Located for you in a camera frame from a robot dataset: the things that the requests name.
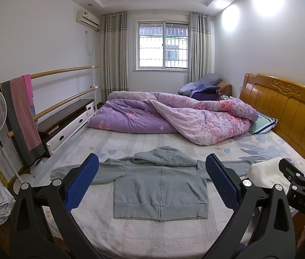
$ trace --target white wall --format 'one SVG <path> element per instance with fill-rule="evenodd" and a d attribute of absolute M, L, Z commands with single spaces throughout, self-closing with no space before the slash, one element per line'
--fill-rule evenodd
<path fill-rule="evenodd" d="M 305 84 L 305 0 L 282 0 L 272 15 L 254 0 L 238 0 L 238 24 L 226 31 L 215 19 L 215 73 L 240 94 L 245 73 L 265 73 Z"/>
<path fill-rule="evenodd" d="M 23 74 L 95 65 L 95 53 L 89 55 L 85 34 L 88 30 L 91 52 L 93 31 L 75 22 L 79 9 L 82 8 L 70 0 L 0 0 L 0 83 Z M 90 88 L 92 74 L 91 70 L 83 70 L 32 82 L 36 112 L 40 112 Z M 15 167 L 20 169 L 6 132 L 5 126 L 0 137 Z M 3 170 L 1 154 L 0 169 L 10 180 L 12 175 Z"/>
<path fill-rule="evenodd" d="M 188 83 L 188 72 L 136 70 L 136 36 L 139 21 L 179 21 L 189 23 L 189 14 L 172 12 L 129 12 L 127 15 L 128 85 L 132 92 L 177 93 Z"/>

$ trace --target blue gripper pad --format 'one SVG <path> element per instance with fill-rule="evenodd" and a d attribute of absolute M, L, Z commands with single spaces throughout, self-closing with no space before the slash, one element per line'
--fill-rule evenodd
<path fill-rule="evenodd" d="M 88 187 L 97 174 L 99 164 L 98 157 L 95 154 L 90 154 L 79 167 L 78 174 L 65 192 L 64 204 L 67 211 L 70 212 L 71 209 L 79 206 Z"/>
<path fill-rule="evenodd" d="M 207 156 L 205 168 L 225 206 L 236 211 L 240 204 L 241 179 L 234 170 L 225 168 L 215 154 Z"/>

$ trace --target zipper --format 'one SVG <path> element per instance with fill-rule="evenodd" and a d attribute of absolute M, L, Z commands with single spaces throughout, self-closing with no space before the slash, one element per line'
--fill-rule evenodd
<path fill-rule="evenodd" d="M 160 211 L 158 216 L 158 221 L 162 221 L 162 192 L 163 192 L 163 166 L 161 166 L 161 182 L 160 182 Z"/>

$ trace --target gray striped curtain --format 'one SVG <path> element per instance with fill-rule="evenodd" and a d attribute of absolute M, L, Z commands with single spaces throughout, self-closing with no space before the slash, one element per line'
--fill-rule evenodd
<path fill-rule="evenodd" d="M 211 70 L 210 17 L 191 13 L 190 22 L 190 82 L 202 78 Z"/>
<path fill-rule="evenodd" d="M 111 92 L 128 91 L 127 12 L 107 14 L 100 21 L 102 102 Z"/>

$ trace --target pink towel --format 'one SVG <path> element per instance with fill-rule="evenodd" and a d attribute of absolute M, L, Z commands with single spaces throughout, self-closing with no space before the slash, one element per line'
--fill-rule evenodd
<path fill-rule="evenodd" d="M 29 151 L 31 151 L 42 142 L 38 135 L 34 119 L 30 113 L 23 78 L 19 77 L 10 80 L 10 86 L 16 117 L 26 145 Z"/>
<path fill-rule="evenodd" d="M 33 86 L 31 84 L 31 75 L 24 75 L 22 77 L 24 79 L 26 97 L 28 98 L 29 107 L 32 107 L 34 106 L 34 101 L 33 101 L 34 94 L 33 94 Z"/>

